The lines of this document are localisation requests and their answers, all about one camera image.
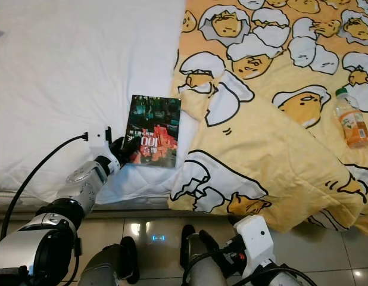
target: plastic bottle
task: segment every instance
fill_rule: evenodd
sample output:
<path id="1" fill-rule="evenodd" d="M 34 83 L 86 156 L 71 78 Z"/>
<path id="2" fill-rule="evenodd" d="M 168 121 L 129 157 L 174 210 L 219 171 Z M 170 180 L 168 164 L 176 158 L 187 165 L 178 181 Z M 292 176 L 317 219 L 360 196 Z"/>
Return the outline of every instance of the plastic bottle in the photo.
<path id="1" fill-rule="evenodd" d="M 336 91 L 336 115 L 343 126 L 345 140 L 350 148 L 368 145 L 368 130 L 363 114 L 358 109 L 357 100 L 345 88 Z"/>

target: book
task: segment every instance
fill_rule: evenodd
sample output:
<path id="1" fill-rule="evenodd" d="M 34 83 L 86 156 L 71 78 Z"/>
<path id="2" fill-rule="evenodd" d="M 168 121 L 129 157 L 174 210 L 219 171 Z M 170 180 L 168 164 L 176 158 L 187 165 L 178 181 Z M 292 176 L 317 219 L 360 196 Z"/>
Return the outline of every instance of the book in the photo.
<path id="1" fill-rule="evenodd" d="M 133 95 L 124 146 L 141 137 L 133 164 L 174 168 L 179 137 L 181 100 Z"/>

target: yellow blanket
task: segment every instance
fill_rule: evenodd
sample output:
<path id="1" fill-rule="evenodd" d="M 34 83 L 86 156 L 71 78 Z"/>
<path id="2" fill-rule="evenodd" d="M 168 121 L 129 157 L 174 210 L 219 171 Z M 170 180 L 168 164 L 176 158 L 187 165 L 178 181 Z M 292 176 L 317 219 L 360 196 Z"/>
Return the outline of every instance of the yellow blanket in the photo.
<path id="1" fill-rule="evenodd" d="M 368 234 L 368 147 L 345 143 L 342 86 L 368 127 L 368 0 L 187 0 L 171 95 L 200 126 L 170 208 Z"/>

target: white bedsheet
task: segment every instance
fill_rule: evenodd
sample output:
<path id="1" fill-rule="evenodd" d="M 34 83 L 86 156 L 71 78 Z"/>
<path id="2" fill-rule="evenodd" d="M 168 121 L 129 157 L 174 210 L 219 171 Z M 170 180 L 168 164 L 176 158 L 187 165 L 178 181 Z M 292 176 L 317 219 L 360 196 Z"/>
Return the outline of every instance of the white bedsheet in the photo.
<path id="1" fill-rule="evenodd" d="M 58 144 L 109 125 L 124 134 L 132 94 L 169 96 L 185 0 L 0 0 L 0 190 L 16 190 Z M 197 124 L 182 113 L 178 161 Z M 26 193 L 52 201 L 90 159 L 65 147 Z M 98 203 L 160 196 L 176 170 L 126 166 Z"/>

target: bottle cap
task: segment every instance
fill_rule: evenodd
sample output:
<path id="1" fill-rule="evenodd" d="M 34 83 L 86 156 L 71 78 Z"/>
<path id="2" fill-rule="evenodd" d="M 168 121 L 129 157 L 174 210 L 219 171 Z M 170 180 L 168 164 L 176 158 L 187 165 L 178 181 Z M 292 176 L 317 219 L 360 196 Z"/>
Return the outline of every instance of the bottle cap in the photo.
<path id="1" fill-rule="evenodd" d="M 338 90 L 335 91 L 335 95 L 338 97 L 341 94 L 347 94 L 348 91 L 345 88 L 339 88 Z"/>

